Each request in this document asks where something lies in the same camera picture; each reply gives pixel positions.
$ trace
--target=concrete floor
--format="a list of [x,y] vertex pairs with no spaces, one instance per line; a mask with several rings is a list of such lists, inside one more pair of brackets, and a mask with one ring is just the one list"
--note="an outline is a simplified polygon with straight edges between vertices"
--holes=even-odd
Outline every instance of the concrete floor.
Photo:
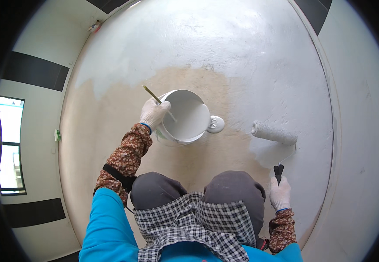
[[[202,191],[225,170],[246,171],[268,188],[272,166],[294,147],[252,137],[252,122],[297,133],[297,153],[283,163],[283,175],[292,188],[297,240],[305,244],[328,186],[332,116],[319,57],[287,0],[143,0],[89,37],[69,81],[60,125],[63,195],[80,243],[99,171],[149,99],[142,85],[158,96],[191,90],[226,122],[221,133],[206,133],[183,147],[154,141],[142,159],[137,175],[156,171],[188,191]],[[266,225],[274,213],[267,199],[261,236],[269,236]]]

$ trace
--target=window frame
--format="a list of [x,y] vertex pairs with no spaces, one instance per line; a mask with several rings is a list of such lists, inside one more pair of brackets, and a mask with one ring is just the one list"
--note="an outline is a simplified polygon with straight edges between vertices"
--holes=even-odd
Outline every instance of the window frame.
[[[1,96],[4,98],[10,98],[10,99],[16,99],[19,101],[23,101],[25,105],[25,99],[22,98],[16,98],[16,97],[7,97],[7,96]],[[21,124],[20,128],[22,127],[22,117],[24,115],[24,106],[22,107],[22,115],[21,115]],[[24,181],[24,173],[22,172],[22,159],[21,159],[21,130],[19,130],[19,143],[18,142],[4,142],[2,140],[2,146],[4,145],[11,145],[11,146],[18,146],[18,154],[19,154],[19,172],[21,174],[21,180],[22,180],[22,187],[13,187],[13,188],[2,188],[0,185],[0,195],[1,196],[14,196],[14,195],[26,195],[26,189],[25,189],[25,181]],[[2,191],[24,191],[20,193],[2,193]]]

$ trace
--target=person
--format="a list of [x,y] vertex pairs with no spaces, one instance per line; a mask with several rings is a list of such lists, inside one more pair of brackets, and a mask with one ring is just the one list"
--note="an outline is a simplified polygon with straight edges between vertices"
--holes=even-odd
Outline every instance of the person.
[[[302,261],[290,208],[290,185],[271,178],[270,201],[276,217],[269,223],[269,249],[258,234],[264,223],[265,190],[243,171],[226,171],[187,192],[156,172],[135,176],[149,150],[150,134],[170,109],[153,98],[140,122],[109,156],[94,189],[90,221],[79,261],[213,262]],[[125,215],[128,194],[134,217],[147,242],[139,249]]]

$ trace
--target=white work glove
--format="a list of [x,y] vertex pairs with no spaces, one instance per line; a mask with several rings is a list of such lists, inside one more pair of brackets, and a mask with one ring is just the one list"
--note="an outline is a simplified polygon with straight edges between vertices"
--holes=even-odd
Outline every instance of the white work glove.
[[149,126],[150,131],[153,132],[162,122],[166,112],[171,109],[169,101],[156,104],[156,100],[152,97],[146,101],[141,109],[140,123]]
[[271,177],[271,191],[269,194],[269,200],[271,201],[272,207],[278,212],[281,209],[290,208],[290,192],[291,187],[288,184],[287,178],[281,176],[280,185],[276,180],[276,177]]

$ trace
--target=plaid apron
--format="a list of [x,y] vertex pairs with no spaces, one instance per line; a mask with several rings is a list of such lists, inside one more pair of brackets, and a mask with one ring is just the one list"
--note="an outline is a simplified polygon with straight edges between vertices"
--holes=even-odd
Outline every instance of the plaid apron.
[[165,246],[182,241],[201,243],[226,262],[249,261],[241,244],[255,247],[256,240],[244,202],[209,204],[201,201],[203,196],[191,192],[161,207],[134,210],[147,242],[139,262],[157,262]]

